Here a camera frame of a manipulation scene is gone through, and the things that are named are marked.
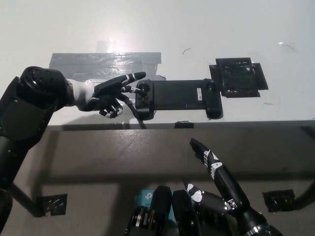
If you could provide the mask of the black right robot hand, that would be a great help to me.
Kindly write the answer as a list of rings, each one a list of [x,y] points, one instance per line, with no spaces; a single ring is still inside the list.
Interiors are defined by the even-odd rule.
[[[195,138],[190,140],[190,146],[194,150],[197,159],[207,169],[220,192],[220,196],[217,196],[200,189],[192,184],[191,181],[184,179],[183,184],[192,201],[218,215],[229,213],[236,218],[246,212],[253,211],[241,186],[216,155]]]

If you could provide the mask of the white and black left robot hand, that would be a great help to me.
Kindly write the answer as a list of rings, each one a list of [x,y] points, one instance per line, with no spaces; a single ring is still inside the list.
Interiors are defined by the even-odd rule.
[[[146,93],[143,89],[130,85],[145,77],[145,72],[136,72],[118,76],[102,83],[93,79],[84,82],[68,79],[71,88],[68,106],[76,106],[83,112],[98,111],[100,115],[106,118],[116,118],[123,112],[123,107],[119,103],[122,101],[129,107],[133,116],[139,119],[135,105],[125,93],[145,96]]]

